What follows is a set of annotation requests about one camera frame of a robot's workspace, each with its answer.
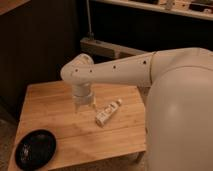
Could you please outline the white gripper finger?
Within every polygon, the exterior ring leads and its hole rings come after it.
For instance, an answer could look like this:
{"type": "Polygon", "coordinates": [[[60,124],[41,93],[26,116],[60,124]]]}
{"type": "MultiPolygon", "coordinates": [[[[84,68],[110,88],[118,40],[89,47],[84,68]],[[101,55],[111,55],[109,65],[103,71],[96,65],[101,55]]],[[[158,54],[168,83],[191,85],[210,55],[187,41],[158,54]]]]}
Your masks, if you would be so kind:
{"type": "Polygon", "coordinates": [[[93,109],[94,111],[97,111],[96,103],[92,103],[92,104],[91,104],[91,107],[92,107],[92,109],[93,109]]]}
{"type": "Polygon", "coordinates": [[[79,110],[79,106],[75,106],[75,113],[78,113],[78,110],[79,110]]]}

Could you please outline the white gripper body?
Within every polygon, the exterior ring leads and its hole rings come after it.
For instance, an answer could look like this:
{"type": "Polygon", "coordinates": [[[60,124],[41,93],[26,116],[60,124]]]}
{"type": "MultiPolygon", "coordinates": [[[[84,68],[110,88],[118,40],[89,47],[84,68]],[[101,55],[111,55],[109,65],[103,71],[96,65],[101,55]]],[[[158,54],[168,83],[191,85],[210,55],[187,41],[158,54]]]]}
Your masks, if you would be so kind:
{"type": "Polygon", "coordinates": [[[93,92],[88,95],[77,96],[73,95],[73,101],[76,106],[92,105],[94,103],[95,96],[93,92]]]}

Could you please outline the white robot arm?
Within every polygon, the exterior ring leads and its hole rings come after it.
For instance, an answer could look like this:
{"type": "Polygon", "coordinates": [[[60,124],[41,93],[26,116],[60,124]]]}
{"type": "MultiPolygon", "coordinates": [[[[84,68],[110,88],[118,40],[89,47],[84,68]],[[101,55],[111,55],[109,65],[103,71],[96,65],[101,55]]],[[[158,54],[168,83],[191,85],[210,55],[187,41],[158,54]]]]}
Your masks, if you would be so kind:
{"type": "Polygon", "coordinates": [[[146,171],[213,171],[213,51],[180,48],[96,64],[80,54],[61,69],[79,105],[93,83],[149,89],[146,171]]]}

